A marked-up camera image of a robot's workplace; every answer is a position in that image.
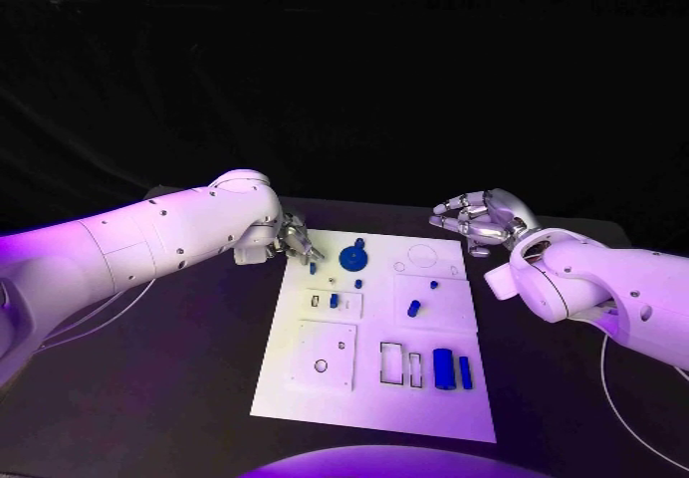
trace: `cable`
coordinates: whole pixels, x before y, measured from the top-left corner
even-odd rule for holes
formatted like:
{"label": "cable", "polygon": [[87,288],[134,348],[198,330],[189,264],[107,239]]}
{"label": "cable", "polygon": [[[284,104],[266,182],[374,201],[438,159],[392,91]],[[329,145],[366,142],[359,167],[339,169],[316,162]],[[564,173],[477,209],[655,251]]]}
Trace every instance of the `cable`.
{"label": "cable", "polygon": [[675,369],[679,371],[679,374],[685,377],[685,380],[689,381],[689,375],[686,374],[686,371],[679,366],[676,366]]}
{"label": "cable", "polygon": [[600,350],[600,381],[603,382],[603,391],[606,392],[606,398],[607,402],[610,403],[610,408],[613,408],[614,414],[617,416],[617,419],[620,420],[622,424],[624,425],[624,428],[627,431],[632,433],[632,436],[639,440],[639,443],[666,461],[669,461],[678,468],[682,468],[685,471],[689,471],[689,468],[684,465],[681,465],[675,460],[668,458],[643,440],[642,437],[635,433],[635,430],[632,427],[627,425],[627,422],[622,418],[620,412],[617,411],[617,408],[613,403],[613,399],[610,398],[610,392],[607,391],[607,383],[606,383],[606,346],[607,346],[607,336],[603,339],[603,348]]}
{"label": "cable", "polygon": [[123,296],[123,293],[124,292],[116,294],[116,296],[111,297],[110,301],[87,317],[80,319],[74,324],[71,324],[68,327],[65,327],[59,331],[52,332],[46,337],[46,341],[52,339],[55,336],[58,336],[59,334],[62,334],[64,332],[78,327]]}
{"label": "cable", "polygon": [[57,347],[57,346],[62,346],[64,344],[69,343],[71,341],[75,341],[77,339],[81,339],[82,337],[88,336],[90,334],[93,334],[94,332],[97,332],[103,327],[106,327],[108,324],[111,324],[117,319],[119,317],[126,313],[126,311],[134,306],[134,304],[140,301],[140,298],[144,296],[144,293],[147,292],[147,290],[152,288],[152,285],[155,284],[155,281],[156,279],[153,279],[150,282],[149,282],[149,285],[147,287],[144,288],[144,290],[142,291],[142,293],[139,294],[137,298],[133,300],[133,302],[126,306],[124,310],[108,320],[106,321],[103,324],[100,324],[94,329],[91,329],[90,331],[84,332],[82,334],[78,334],[77,336],[74,337],[69,337],[68,339],[64,339],[62,341],[59,342],[55,342],[54,344],[49,344],[48,346],[41,346],[41,348],[35,351],[35,354],[38,354],[39,352],[45,352],[48,349],[51,349],[52,347]]}

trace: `table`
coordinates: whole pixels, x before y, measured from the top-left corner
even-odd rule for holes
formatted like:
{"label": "table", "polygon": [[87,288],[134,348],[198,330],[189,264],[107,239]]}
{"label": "table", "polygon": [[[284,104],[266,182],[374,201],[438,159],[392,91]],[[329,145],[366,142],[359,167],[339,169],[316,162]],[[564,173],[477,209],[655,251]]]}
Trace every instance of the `table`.
{"label": "table", "polygon": [[[428,225],[428,208],[281,201],[317,229],[460,239]],[[627,245],[614,223],[542,224]],[[35,357],[0,407],[0,470],[51,478],[237,476],[307,451],[398,444],[498,458],[554,476],[682,476],[609,408],[601,332],[573,321],[548,324],[518,298],[496,300],[483,274],[506,259],[502,248],[489,259],[466,257],[498,445],[250,416],[286,258],[238,267],[224,254],[160,278],[103,331]],[[142,289],[127,291],[120,307]],[[616,344],[607,370],[630,425],[689,463],[689,383]]]}

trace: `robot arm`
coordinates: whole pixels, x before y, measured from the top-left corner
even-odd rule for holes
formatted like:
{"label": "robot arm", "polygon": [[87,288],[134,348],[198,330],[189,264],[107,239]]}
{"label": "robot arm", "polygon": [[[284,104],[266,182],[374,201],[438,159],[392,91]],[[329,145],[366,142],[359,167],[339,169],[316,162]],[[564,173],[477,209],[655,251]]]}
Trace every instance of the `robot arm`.
{"label": "robot arm", "polygon": [[237,264],[284,251],[323,258],[268,178],[227,173],[209,187],[0,238],[0,384],[62,321],[130,287],[234,249]]}
{"label": "robot arm", "polygon": [[503,244],[511,261],[486,280],[500,300],[521,295],[547,321],[588,322],[623,346],[689,368],[689,259],[640,249],[610,249],[562,229],[541,229],[524,203],[500,189],[472,193],[434,209],[460,210],[431,224],[469,237],[470,253]]}

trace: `robotic hand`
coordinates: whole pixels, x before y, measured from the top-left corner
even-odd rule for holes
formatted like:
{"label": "robotic hand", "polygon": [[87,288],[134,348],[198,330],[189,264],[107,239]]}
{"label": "robotic hand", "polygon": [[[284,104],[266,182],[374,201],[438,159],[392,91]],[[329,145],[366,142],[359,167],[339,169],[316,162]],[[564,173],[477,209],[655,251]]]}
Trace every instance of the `robotic hand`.
{"label": "robotic hand", "polygon": [[[443,215],[457,209],[457,219]],[[433,225],[467,236],[475,257],[490,255],[485,246],[512,251],[485,276],[500,300],[521,295],[548,322],[588,322],[623,346],[689,369],[689,259],[542,229],[502,189],[463,194],[434,214]]]}
{"label": "robotic hand", "polygon": [[323,255],[268,178],[238,169],[209,187],[0,237],[0,385],[81,309],[234,249],[238,265]]}

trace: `white board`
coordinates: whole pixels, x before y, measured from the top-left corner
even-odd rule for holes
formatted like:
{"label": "white board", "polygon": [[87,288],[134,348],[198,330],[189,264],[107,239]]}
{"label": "white board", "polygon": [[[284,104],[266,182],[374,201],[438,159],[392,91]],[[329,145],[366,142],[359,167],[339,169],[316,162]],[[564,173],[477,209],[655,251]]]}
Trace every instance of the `white board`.
{"label": "white board", "polygon": [[[251,415],[495,443],[462,243],[319,230],[309,235],[326,261],[315,275],[296,259],[287,261]],[[369,263],[349,272],[338,259],[359,237]],[[332,309],[333,293],[339,303]],[[413,300],[421,302],[415,318],[407,315]],[[381,382],[382,343],[402,346],[402,385]],[[454,354],[456,390],[434,387],[433,351],[440,348]],[[470,390],[463,389],[460,356],[470,359]],[[400,363],[391,366],[398,370]],[[413,386],[413,368],[421,372],[421,388]]]}

